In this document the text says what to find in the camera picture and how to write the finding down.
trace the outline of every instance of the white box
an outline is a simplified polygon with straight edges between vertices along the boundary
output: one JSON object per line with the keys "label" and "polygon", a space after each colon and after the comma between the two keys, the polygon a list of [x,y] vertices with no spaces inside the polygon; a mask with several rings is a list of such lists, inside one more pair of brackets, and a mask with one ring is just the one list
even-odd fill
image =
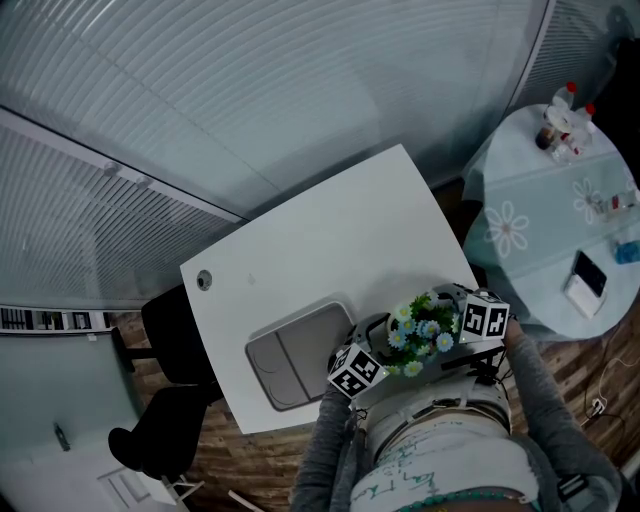
{"label": "white box", "polygon": [[467,295],[460,343],[503,339],[509,320],[509,304],[487,292]]}
{"label": "white box", "polygon": [[348,349],[338,352],[338,357],[327,380],[343,394],[353,399],[378,384],[388,375],[389,372],[384,366],[358,345],[353,344]]}

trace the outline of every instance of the glass wall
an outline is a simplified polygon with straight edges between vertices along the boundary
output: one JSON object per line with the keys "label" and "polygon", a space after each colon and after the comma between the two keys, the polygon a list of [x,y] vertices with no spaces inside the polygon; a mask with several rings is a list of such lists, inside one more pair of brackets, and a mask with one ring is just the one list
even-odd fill
{"label": "glass wall", "polygon": [[430,184],[497,126],[535,0],[8,0],[0,102],[238,215],[402,143]]}

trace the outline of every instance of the round table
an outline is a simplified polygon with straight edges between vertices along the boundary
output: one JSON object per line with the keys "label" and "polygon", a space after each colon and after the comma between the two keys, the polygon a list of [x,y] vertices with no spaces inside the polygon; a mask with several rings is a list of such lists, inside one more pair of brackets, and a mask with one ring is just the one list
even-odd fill
{"label": "round table", "polygon": [[[544,108],[512,113],[465,167],[463,200],[481,201],[483,209],[464,253],[485,269],[489,288],[511,304],[528,334],[586,339],[614,326],[640,287],[640,265],[618,265],[613,257],[616,243],[640,239],[640,208],[606,222],[592,204],[636,184],[600,130],[569,165],[538,149],[534,139]],[[563,293],[578,250],[607,276],[606,299],[592,319]]]}

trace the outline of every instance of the flower bouquet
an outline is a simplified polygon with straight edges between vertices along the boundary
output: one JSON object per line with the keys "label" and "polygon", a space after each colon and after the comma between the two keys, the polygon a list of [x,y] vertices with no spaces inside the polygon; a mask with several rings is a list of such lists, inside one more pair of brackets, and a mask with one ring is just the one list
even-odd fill
{"label": "flower bouquet", "polygon": [[396,306],[387,321],[390,355],[386,368],[391,375],[415,377],[425,359],[451,350],[457,341],[460,315],[451,300],[429,291],[411,303]]}

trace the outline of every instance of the chair backrest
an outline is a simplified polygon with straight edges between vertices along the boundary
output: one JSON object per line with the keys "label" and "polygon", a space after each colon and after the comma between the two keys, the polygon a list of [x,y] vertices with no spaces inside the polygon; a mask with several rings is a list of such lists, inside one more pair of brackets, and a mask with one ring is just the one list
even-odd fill
{"label": "chair backrest", "polygon": [[184,285],[142,307],[142,321],[162,371],[176,384],[216,380]]}
{"label": "chair backrest", "polygon": [[111,453],[129,469],[174,481],[193,462],[209,403],[207,387],[161,389],[133,431],[116,428],[110,432]]}

